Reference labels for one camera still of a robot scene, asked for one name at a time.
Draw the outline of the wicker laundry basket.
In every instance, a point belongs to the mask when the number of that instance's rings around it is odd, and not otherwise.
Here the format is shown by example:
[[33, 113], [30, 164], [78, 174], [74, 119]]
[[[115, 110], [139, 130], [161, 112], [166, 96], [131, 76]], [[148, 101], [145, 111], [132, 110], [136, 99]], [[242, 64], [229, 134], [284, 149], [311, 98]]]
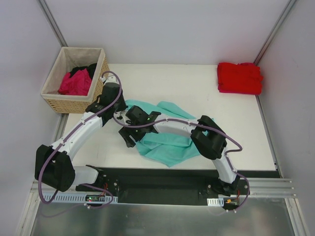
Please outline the wicker laundry basket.
[[[94, 63], [96, 63], [96, 69], [86, 96], [58, 93], [67, 72], [75, 67]], [[102, 93], [101, 76], [108, 77], [108, 74], [104, 74], [105, 71], [109, 71], [109, 66], [102, 48], [62, 47], [41, 90], [41, 96], [58, 114], [82, 114], [86, 107]]]

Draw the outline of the teal t shirt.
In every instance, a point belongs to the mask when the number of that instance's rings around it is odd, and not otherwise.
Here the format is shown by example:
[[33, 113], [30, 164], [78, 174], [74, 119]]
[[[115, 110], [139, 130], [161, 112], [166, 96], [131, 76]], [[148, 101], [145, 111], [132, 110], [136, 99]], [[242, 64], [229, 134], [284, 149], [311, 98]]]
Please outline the teal t shirt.
[[[126, 104], [129, 108], [138, 106], [148, 114], [155, 111], [174, 118], [195, 118], [172, 102], [161, 101], [154, 105], [129, 99]], [[167, 167], [172, 167], [199, 155], [199, 151], [190, 138], [168, 133], [149, 133], [141, 141], [136, 142], [136, 148], [140, 155]]]

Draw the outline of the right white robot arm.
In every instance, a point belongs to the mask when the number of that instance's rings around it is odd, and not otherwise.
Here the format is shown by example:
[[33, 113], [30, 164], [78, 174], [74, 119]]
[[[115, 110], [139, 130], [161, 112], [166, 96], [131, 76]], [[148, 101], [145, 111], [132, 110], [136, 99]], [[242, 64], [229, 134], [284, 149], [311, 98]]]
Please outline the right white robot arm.
[[122, 126], [119, 133], [129, 148], [147, 134], [175, 134], [189, 138], [198, 153], [213, 162], [219, 174], [218, 180], [212, 183], [213, 191], [230, 196], [238, 190], [240, 177], [228, 159], [227, 142], [237, 146], [236, 152], [243, 148], [208, 116], [174, 118], [157, 111], [148, 114], [140, 107], [132, 106], [129, 110], [116, 112], [114, 120]]

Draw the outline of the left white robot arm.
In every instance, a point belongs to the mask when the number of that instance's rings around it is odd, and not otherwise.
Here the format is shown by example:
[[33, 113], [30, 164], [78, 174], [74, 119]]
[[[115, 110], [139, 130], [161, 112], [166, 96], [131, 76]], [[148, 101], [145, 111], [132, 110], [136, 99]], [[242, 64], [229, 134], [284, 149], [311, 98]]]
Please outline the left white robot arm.
[[104, 179], [100, 170], [90, 165], [74, 167], [72, 160], [82, 145], [112, 119], [115, 112], [126, 108], [120, 85], [105, 83], [102, 94], [86, 108], [68, 133], [51, 145], [41, 145], [37, 149], [35, 179], [61, 192], [80, 184], [87, 184], [93, 191], [101, 190]]

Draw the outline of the black t shirt in basket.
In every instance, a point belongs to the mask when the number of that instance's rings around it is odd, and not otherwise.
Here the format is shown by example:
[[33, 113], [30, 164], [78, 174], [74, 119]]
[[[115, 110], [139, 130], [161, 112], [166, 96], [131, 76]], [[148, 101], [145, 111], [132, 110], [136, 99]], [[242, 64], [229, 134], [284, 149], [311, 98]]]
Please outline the black t shirt in basket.
[[75, 67], [70, 71], [70, 78], [75, 75], [77, 71], [86, 70], [89, 74], [89, 78], [92, 80], [94, 77], [95, 69], [96, 69], [97, 63], [90, 64], [89, 66], [81, 66], [81, 67]]

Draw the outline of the pink t shirt in basket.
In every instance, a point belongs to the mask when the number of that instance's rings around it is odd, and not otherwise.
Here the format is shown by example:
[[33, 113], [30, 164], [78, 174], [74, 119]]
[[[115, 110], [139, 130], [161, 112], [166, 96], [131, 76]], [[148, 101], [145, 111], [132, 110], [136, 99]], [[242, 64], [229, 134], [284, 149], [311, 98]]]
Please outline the pink t shirt in basket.
[[87, 69], [78, 70], [74, 75], [65, 74], [58, 93], [61, 95], [87, 96], [92, 83]]

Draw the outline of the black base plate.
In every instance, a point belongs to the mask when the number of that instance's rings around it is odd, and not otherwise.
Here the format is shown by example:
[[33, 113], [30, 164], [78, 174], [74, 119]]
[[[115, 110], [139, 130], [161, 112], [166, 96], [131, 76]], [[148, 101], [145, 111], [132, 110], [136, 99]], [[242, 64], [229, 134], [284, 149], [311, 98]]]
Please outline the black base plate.
[[220, 195], [249, 194], [250, 187], [239, 177], [232, 187], [215, 170], [99, 168], [94, 186], [106, 189], [119, 203], [205, 206]]

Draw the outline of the left aluminium frame post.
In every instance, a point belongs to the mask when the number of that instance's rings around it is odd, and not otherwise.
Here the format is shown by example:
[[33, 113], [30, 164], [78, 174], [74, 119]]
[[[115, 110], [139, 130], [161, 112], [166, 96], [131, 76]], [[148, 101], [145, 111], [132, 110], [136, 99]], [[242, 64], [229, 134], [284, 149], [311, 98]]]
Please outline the left aluminium frame post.
[[61, 47], [68, 47], [65, 37], [63, 36], [55, 17], [52, 14], [52, 11], [49, 8], [46, 0], [37, 0], [47, 22], [49, 23], [57, 41], [59, 42]]

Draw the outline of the aluminium frame post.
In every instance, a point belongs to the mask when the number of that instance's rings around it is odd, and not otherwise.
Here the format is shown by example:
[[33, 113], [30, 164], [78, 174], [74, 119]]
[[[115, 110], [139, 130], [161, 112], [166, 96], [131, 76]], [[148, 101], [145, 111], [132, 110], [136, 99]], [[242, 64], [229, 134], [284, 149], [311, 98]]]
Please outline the aluminium frame post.
[[296, 4], [299, 0], [288, 0], [284, 9], [282, 10], [280, 16], [276, 20], [274, 26], [272, 27], [270, 33], [268, 34], [266, 40], [264, 41], [261, 49], [259, 50], [257, 56], [255, 57], [253, 63], [258, 66], [261, 60], [263, 59], [264, 55], [266, 54], [267, 50], [270, 48], [272, 42], [277, 37], [279, 31], [281, 30], [282, 26], [290, 16], [291, 12], [295, 8]]
[[65, 37], [63, 36], [55, 17], [52, 14], [52, 11], [49, 8], [46, 0], [37, 0], [47, 22], [49, 23], [57, 41], [59, 42], [61, 47], [68, 47]]

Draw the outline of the aluminium rail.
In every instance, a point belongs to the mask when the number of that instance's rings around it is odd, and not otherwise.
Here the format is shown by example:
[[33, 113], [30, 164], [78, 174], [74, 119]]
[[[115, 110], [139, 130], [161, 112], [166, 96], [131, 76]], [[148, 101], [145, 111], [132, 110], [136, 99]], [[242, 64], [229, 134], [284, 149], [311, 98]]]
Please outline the aluminium rail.
[[257, 198], [296, 198], [297, 192], [291, 179], [249, 178], [250, 197]]

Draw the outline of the right aluminium frame post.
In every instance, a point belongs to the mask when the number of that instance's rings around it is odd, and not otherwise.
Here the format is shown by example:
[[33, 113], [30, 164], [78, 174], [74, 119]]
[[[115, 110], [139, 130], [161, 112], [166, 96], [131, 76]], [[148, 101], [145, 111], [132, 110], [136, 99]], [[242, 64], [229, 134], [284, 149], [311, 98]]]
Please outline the right aluminium frame post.
[[258, 66], [261, 60], [263, 59], [264, 55], [266, 54], [267, 50], [270, 48], [272, 42], [277, 37], [279, 31], [281, 30], [282, 26], [290, 16], [291, 12], [295, 8], [296, 4], [299, 0], [288, 0], [284, 9], [282, 10], [280, 16], [276, 20], [274, 26], [272, 27], [270, 33], [268, 34], [266, 40], [264, 41], [261, 49], [259, 50], [257, 56], [255, 57], [253, 63]]

